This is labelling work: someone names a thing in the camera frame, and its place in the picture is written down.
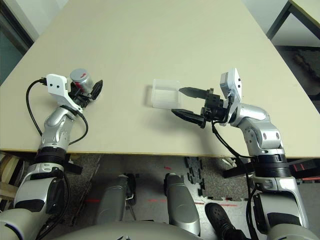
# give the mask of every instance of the white wall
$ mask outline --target white wall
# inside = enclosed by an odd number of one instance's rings
[[[287,2],[287,0],[242,1],[265,33]],[[4,0],[4,2],[35,41],[68,0]],[[292,14],[274,36],[272,43],[285,46],[320,47],[320,40]]]
[[[266,33],[287,0],[242,0]],[[320,47],[320,40],[292,14],[272,39],[274,45]]]
[[[4,0],[4,2],[35,41],[68,0]]]

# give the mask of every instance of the wooden table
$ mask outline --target wooden table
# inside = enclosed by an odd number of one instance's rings
[[[318,39],[320,39],[320,1],[319,0],[288,0],[278,17],[266,33],[271,40],[285,22],[293,14]]]
[[[40,137],[27,111],[27,87],[49,73],[68,76],[85,68],[104,86],[84,110],[88,135],[70,153],[231,156],[209,124],[201,129],[152,108],[150,94],[153,79],[168,79],[222,96],[220,76],[234,67],[242,102],[270,114],[287,157],[320,157],[317,110],[240,0],[70,0],[0,88],[0,148],[36,151]],[[196,113],[204,105],[185,96],[182,101]],[[57,103],[37,85],[30,104],[43,130]],[[71,139],[84,130],[79,118]],[[248,153],[238,128],[218,130]]]

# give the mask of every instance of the black cable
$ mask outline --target black cable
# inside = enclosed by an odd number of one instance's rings
[[[250,192],[250,179],[249,179],[249,175],[248,175],[248,171],[246,168],[246,165],[242,162],[242,160],[240,159],[240,157],[242,158],[247,158],[250,159],[250,156],[245,156],[245,155],[241,155],[238,152],[236,152],[223,138],[222,136],[218,133],[218,130],[215,127],[215,124],[224,124],[227,122],[228,120],[228,115],[230,112],[230,108],[232,105],[232,99],[231,96],[228,97],[229,98],[229,102],[228,102],[228,107],[227,107],[227,111],[226,111],[226,115],[224,120],[222,121],[211,121],[212,124],[212,132],[215,134],[216,138],[222,143],[222,145],[224,145],[238,160],[238,163],[240,163],[244,169],[244,173],[245,173],[245,178],[246,178],[246,186],[247,186],[247,191],[248,191],[248,202],[246,204],[246,211],[245,211],[245,217],[246,217],[246,222],[248,225],[248,229],[250,232],[250,236],[252,240],[258,240],[258,235],[256,232],[256,229],[253,225],[253,221],[252,221],[252,212],[251,212],[251,199],[253,197],[253,195],[255,194],[256,189],[254,188],[252,192]]]
[[[131,215],[132,215],[132,217],[133,217],[133,220],[137,221],[137,218],[136,218],[134,209],[133,209],[133,207],[132,207],[132,204],[130,203],[130,201],[128,201],[128,202],[129,202],[129,209],[130,209]]]
[[[31,108],[30,108],[30,103],[29,103],[30,90],[37,83],[42,83],[44,85],[47,85],[47,80],[45,78],[41,78],[41,79],[38,79],[38,80],[34,81],[33,83],[31,83],[30,86],[28,87],[28,89],[26,90],[26,93],[25,93],[25,102],[26,102],[26,107],[28,108],[28,112],[30,114],[30,117],[31,117],[31,119],[32,119],[32,121],[33,121],[33,123],[35,125],[35,128],[38,131],[38,133],[40,134],[40,136],[42,136],[42,131],[41,131],[40,127],[38,126],[34,115],[32,114],[32,111],[31,111]]]
[[[79,111],[77,111],[77,114],[78,114],[78,115],[82,118],[82,120],[84,121],[84,124],[85,124],[85,132],[84,132],[84,134],[83,134],[81,137],[79,137],[78,139],[70,142],[69,145],[74,144],[74,143],[80,141],[81,139],[83,139],[83,138],[87,135],[88,130],[89,130],[89,125],[88,125],[88,122],[87,122],[85,116],[84,116],[81,112],[79,112]]]
[[[250,193],[249,198],[248,198],[248,202],[246,203],[246,210],[245,210],[246,222],[247,223],[249,222],[248,228],[249,228],[249,232],[250,232],[250,236],[251,236],[252,240],[258,240],[258,235],[255,230],[254,223],[252,221],[252,212],[251,212],[251,199],[252,199],[253,195],[255,194],[255,192],[256,192],[256,188],[254,188],[252,190],[252,192]]]
[[[38,126],[37,122],[36,122],[36,119],[35,119],[32,111],[31,111],[31,107],[30,107],[30,103],[29,103],[29,93],[30,93],[30,90],[31,90],[31,88],[32,88],[35,84],[37,84],[37,83],[42,83],[42,84],[44,84],[44,85],[47,85],[47,79],[46,79],[46,78],[41,78],[41,79],[38,79],[38,80],[36,80],[36,81],[34,81],[34,82],[32,82],[32,83],[30,84],[30,86],[28,87],[28,89],[26,90],[26,93],[25,93],[25,102],[26,102],[26,107],[27,107],[27,109],[28,109],[28,112],[29,112],[29,114],[30,114],[30,117],[31,117],[31,119],[32,119],[32,121],[33,121],[33,123],[34,123],[34,126],[35,126],[36,130],[38,131],[38,133],[40,134],[40,136],[42,136],[42,131],[41,131],[40,127]],[[69,110],[69,111],[71,111],[71,112],[75,112],[73,109],[71,109],[71,108],[69,108],[69,107],[67,107],[67,106],[61,106],[61,107],[62,107],[62,108],[65,108],[65,109],[67,109],[67,110]],[[78,139],[70,142],[69,145],[74,144],[74,143],[80,141],[81,139],[83,139],[83,138],[87,135],[88,130],[89,130],[89,125],[88,125],[88,122],[87,122],[85,116],[84,116],[81,112],[79,112],[79,111],[76,111],[76,114],[78,114],[78,115],[82,118],[82,120],[84,121],[84,124],[85,124],[85,132],[84,132],[84,134],[83,134],[81,137],[79,137]]]
[[[71,194],[70,194],[70,183],[69,183],[69,180],[68,180],[68,177],[66,175],[66,173],[63,174],[63,177],[64,177],[64,181],[65,181],[65,185],[66,185],[66,191],[67,191],[67,194],[68,194],[68,197],[67,197],[67,200],[66,200],[66,204],[64,206],[64,209],[63,211],[61,212],[61,214],[59,215],[59,217],[57,218],[57,220],[50,226],[47,228],[47,230],[45,230],[43,233],[39,233],[38,236],[36,237],[35,240],[40,240],[42,239],[44,236],[46,236],[52,229],[55,228],[55,226],[58,225],[58,223],[60,223],[60,221],[62,220],[62,218],[64,217],[68,207],[69,207],[69,204],[70,204],[70,198],[71,198]]]

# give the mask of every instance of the translucent plastic container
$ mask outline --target translucent plastic container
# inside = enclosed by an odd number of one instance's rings
[[[154,79],[151,101],[154,108],[178,109],[181,107],[180,82],[174,80]]]

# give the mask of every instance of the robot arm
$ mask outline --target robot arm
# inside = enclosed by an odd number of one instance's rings
[[[201,128],[206,122],[217,121],[222,126],[230,124],[241,129],[255,172],[254,187],[261,191],[253,196],[256,225],[261,233],[269,234],[282,224],[307,229],[306,211],[290,173],[279,130],[265,110],[241,103],[242,81],[236,68],[221,75],[220,87],[226,100],[214,94],[212,88],[181,88],[179,91],[189,97],[205,99],[204,107],[200,115],[184,109],[172,112]]]
[[[64,175],[66,152],[70,144],[70,132],[77,115],[94,101],[101,89],[102,80],[93,86],[84,69],[76,69],[71,75],[71,92],[68,92],[64,76],[48,74],[48,92],[59,107],[45,120],[45,131],[34,161],[17,190],[13,207],[0,215],[0,232],[6,240],[41,239],[39,232],[51,216],[65,210]]]

